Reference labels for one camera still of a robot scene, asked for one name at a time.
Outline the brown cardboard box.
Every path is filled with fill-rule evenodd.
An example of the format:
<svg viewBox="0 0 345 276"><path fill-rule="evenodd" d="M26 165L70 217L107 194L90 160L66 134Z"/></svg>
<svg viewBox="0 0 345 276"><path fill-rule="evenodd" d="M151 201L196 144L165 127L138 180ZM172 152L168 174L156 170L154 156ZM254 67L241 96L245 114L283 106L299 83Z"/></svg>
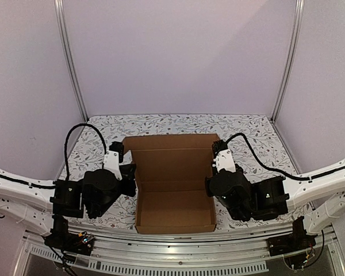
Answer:
<svg viewBox="0 0 345 276"><path fill-rule="evenodd" d="M136 165L135 228L144 235L209 233L216 228L214 199L206 193L212 176L209 134L129 136L123 139Z"/></svg>

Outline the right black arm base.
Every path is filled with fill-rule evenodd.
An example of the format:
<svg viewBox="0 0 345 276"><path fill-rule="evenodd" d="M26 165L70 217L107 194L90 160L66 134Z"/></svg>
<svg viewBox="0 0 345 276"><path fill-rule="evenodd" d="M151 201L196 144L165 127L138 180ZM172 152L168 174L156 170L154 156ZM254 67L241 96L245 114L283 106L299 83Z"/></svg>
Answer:
<svg viewBox="0 0 345 276"><path fill-rule="evenodd" d="M304 216L293 221L292 233L282 236L270 237L266 240L270 256L277 256L305 250L316 245L317 235L309 235L304 229Z"/></svg>

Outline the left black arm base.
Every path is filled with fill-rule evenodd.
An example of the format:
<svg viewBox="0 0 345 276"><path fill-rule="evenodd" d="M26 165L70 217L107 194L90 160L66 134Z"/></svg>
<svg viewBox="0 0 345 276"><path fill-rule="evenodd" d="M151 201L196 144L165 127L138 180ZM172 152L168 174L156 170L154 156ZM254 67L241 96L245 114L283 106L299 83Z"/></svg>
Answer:
<svg viewBox="0 0 345 276"><path fill-rule="evenodd" d="M44 244L61 252L90 256L95 242L95 236L86 231L71 233L68 231L68 221L60 215L53 215L53 226L50 235L44 237Z"/></svg>

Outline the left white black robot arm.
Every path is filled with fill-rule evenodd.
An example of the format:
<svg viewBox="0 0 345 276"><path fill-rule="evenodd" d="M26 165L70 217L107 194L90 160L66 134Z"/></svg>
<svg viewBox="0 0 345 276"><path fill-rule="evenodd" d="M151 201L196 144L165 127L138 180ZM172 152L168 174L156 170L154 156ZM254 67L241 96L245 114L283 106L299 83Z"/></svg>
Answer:
<svg viewBox="0 0 345 276"><path fill-rule="evenodd" d="M0 169L0 215L15 219L41 236L51 235L61 249L74 245L68 218L102 217L121 196L136 194L135 164L105 158L103 168L86 171L78 181L38 180Z"/></svg>

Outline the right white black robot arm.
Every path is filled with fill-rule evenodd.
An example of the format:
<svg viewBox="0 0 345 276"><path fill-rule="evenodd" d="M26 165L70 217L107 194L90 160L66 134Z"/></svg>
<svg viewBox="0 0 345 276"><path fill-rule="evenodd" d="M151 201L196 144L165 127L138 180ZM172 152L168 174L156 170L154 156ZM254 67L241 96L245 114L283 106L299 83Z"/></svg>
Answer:
<svg viewBox="0 0 345 276"><path fill-rule="evenodd" d="M318 198L328 199L300 220L300 226L286 238L286 246L299 250L328 224L345 213L345 158L311 171L306 175L278 176L250 183L242 168L233 161L231 150L215 153L213 176L206 178L205 188L237 221L267 221L287 214Z"/></svg>

